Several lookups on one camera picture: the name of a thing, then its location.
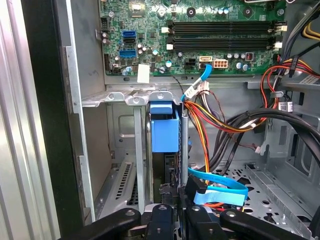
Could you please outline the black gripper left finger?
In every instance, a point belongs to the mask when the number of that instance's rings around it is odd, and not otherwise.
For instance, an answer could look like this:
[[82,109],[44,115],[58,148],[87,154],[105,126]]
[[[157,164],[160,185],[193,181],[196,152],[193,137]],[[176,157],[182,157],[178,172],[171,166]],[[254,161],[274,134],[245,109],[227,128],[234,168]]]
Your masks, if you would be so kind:
[[84,226],[62,240],[173,240],[179,188],[160,186],[160,203],[148,204],[144,212],[126,207]]

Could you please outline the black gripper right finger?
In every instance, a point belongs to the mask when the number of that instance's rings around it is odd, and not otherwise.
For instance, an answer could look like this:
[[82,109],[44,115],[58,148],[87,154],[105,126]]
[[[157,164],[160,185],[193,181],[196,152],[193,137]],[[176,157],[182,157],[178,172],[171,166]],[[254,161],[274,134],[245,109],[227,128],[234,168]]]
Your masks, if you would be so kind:
[[235,209],[219,214],[192,203],[184,188],[179,189],[184,240],[303,240],[300,235]]

